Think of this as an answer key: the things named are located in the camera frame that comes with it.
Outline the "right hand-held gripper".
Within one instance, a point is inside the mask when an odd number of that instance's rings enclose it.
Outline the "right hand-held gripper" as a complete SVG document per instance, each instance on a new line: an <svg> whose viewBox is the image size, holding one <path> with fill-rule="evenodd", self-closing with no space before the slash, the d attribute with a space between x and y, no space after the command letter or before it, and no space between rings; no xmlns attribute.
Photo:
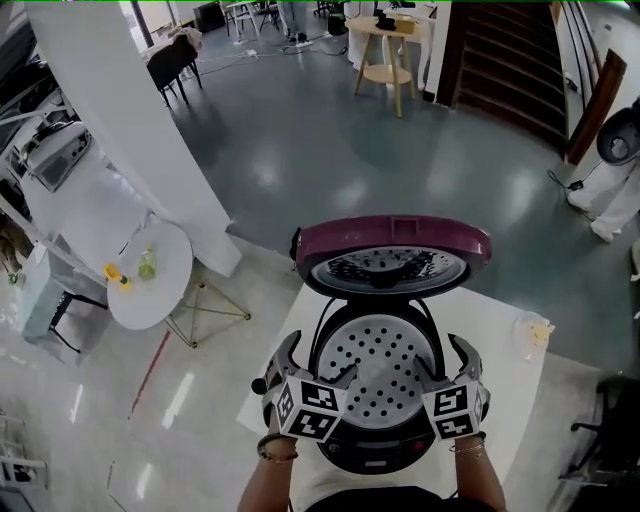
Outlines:
<svg viewBox="0 0 640 512"><path fill-rule="evenodd" d="M482 359L464 338L449 333L450 344L461 362L455 379L440 379L421 356L413 365L422 386L422 403L438 441L478 434L490 405L491 393L482 383Z"/></svg>

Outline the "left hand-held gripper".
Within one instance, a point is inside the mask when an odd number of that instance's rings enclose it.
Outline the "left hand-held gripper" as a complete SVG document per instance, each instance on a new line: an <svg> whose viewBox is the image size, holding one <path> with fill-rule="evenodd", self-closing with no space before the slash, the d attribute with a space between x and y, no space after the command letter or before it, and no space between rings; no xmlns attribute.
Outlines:
<svg viewBox="0 0 640 512"><path fill-rule="evenodd" d="M322 443L345 414L347 389L358 367L351 364L335 377L313 378L293 358L301 337L300 330L290 333L269 361L262 393L263 419L269 425L275 414L281 434Z"/></svg>

